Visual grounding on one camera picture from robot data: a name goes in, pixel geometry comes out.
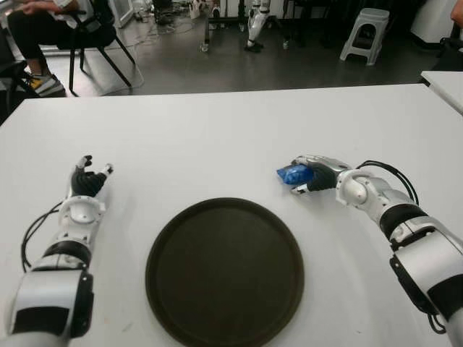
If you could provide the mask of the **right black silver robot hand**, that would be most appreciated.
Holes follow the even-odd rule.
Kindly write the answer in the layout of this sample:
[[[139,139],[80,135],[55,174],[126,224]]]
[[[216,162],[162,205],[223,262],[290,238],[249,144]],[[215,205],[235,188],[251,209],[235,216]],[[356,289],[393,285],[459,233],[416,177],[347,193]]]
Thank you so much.
[[[322,155],[300,155],[291,164],[304,165],[313,172],[311,180],[292,189],[294,194],[333,189],[336,187],[339,174],[352,169],[340,160]]]

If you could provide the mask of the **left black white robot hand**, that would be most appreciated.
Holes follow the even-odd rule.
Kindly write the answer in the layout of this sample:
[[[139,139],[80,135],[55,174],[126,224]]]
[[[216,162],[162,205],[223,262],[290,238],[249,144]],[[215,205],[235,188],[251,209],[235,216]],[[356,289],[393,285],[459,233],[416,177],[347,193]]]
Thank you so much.
[[[114,172],[114,166],[107,163],[99,172],[87,171],[92,165],[92,155],[84,155],[78,160],[69,179],[68,197],[95,197],[103,188],[107,178]]]

